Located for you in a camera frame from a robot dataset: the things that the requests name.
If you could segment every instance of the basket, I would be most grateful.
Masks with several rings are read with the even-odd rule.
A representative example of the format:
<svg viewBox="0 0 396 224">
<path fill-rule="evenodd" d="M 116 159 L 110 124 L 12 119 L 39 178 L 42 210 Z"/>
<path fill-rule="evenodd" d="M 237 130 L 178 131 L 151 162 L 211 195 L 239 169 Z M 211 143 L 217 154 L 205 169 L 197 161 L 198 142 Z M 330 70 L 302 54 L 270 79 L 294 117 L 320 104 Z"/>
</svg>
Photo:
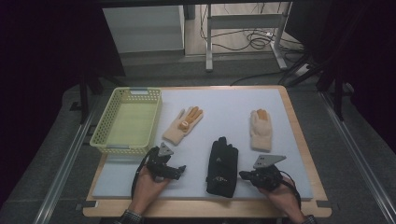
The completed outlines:
<svg viewBox="0 0 396 224">
<path fill-rule="evenodd" d="M 102 153 L 145 155 L 154 143 L 163 100 L 156 88 L 116 88 L 90 145 Z"/>
</svg>

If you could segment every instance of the black fabric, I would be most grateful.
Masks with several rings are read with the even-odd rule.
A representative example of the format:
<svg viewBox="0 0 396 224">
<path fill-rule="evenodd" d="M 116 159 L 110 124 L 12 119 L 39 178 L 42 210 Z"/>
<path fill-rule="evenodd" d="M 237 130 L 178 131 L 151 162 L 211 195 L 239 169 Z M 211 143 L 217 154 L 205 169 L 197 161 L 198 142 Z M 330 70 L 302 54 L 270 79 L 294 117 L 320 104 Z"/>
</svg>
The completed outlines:
<svg viewBox="0 0 396 224">
<path fill-rule="evenodd" d="M 225 137 L 212 145 L 207 169 L 206 192 L 232 198 L 236 187 L 238 149 L 227 145 Z"/>
</svg>

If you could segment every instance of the beige glove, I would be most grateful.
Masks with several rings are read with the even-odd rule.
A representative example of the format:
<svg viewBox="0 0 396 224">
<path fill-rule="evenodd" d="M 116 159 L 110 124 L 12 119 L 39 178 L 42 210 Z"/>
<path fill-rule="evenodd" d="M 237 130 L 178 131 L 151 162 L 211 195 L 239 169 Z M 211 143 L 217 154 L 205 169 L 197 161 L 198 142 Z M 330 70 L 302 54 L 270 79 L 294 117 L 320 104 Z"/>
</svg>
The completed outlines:
<svg viewBox="0 0 396 224">
<path fill-rule="evenodd" d="M 251 147 L 270 151 L 272 147 L 272 124 L 270 114 L 265 110 L 250 113 Z"/>
<path fill-rule="evenodd" d="M 184 136 L 189 134 L 193 127 L 204 116 L 202 109 L 198 106 L 190 106 L 187 113 L 184 109 L 180 111 L 177 118 L 171 123 L 171 126 L 163 133 L 163 138 L 171 141 L 177 146 Z"/>
</svg>

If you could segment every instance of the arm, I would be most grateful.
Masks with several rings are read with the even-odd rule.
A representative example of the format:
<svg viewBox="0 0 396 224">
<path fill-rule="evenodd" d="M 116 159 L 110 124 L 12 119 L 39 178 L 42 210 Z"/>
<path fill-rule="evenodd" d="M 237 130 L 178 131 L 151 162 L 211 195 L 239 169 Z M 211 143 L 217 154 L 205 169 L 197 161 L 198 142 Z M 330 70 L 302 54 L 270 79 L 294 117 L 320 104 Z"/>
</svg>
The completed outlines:
<svg viewBox="0 0 396 224">
<path fill-rule="evenodd" d="M 286 177 L 283 179 L 292 184 L 293 182 Z M 280 185 L 277 189 L 273 191 L 268 191 L 266 189 L 258 188 L 259 192 L 267 196 L 268 200 L 280 211 L 282 211 L 292 223 L 302 224 L 302 223 L 317 223 L 312 216 L 306 217 L 303 212 L 300 210 L 297 199 L 292 193 L 291 189 L 286 187 L 285 185 Z"/>
<path fill-rule="evenodd" d="M 148 168 L 143 166 L 137 179 L 136 188 L 134 189 L 134 198 L 120 220 L 116 221 L 115 224 L 139 223 L 142 214 L 157 199 L 170 181 L 171 179 L 165 178 L 162 182 L 155 182 Z"/>
</svg>

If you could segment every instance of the gray carpet floor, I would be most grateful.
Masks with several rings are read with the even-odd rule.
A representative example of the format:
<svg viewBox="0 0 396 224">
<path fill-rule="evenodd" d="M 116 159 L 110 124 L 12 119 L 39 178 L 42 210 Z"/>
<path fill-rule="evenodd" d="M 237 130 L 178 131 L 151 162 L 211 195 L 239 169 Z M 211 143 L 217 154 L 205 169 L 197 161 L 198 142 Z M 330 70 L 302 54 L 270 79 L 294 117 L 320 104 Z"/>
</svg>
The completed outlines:
<svg viewBox="0 0 396 224">
<path fill-rule="evenodd" d="M 203 58 L 148 58 L 146 63 L 131 63 L 133 58 L 123 58 L 127 77 L 120 80 L 135 87 L 169 86 L 227 86 L 244 77 L 234 85 L 276 85 L 278 74 L 272 55 L 242 60 L 236 58 L 215 58 L 214 71 L 205 72 Z M 357 168 L 346 144 L 337 132 L 334 123 L 315 88 L 317 77 L 311 77 L 288 93 L 304 133 L 318 174 L 332 205 L 332 215 L 319 218 L 319 223 L 387 223 L 372 192 Z M 98 99 L 98 108 L 106 105 L 109 94 L 116 87 L 101 79 L 105 87 L 102 95 L 90 94 Z M 53 123 L 46 140 L 37 152 L 17 187 L 0 212 L 0 223 L 32 223 L 40 205 L 47 195 L 52 180 L 70 147 L 78 128 L 79 111 L 71 111 L 74 102 L 79 102 L 78 87 L 64 93 L 63 107 Z M 361 147 L 361 152 L 384 186 L 390 198 L 396 199 L 396 156 L 380 136 L 365 122 L 348 97 L 344 98 L 345 124 Z M 96 111 L 92 125 L 97 124 L 101 110 Z M 89 146 L 90 133 L 84 140 L 70 172 L 60 199 L 54 207 L 49 223 L 109 223 L 109 219 L 84 217 L 77 205 L 84 202 L 100 159 L 99 151 Z M 210 220 L 221 223 L 222 219 Z M 270 220 L 230 220 L 230 223 L 272 223 Z M 147 223 L 209 223 L 193 219 L 147 219 Z"/>
</svg>

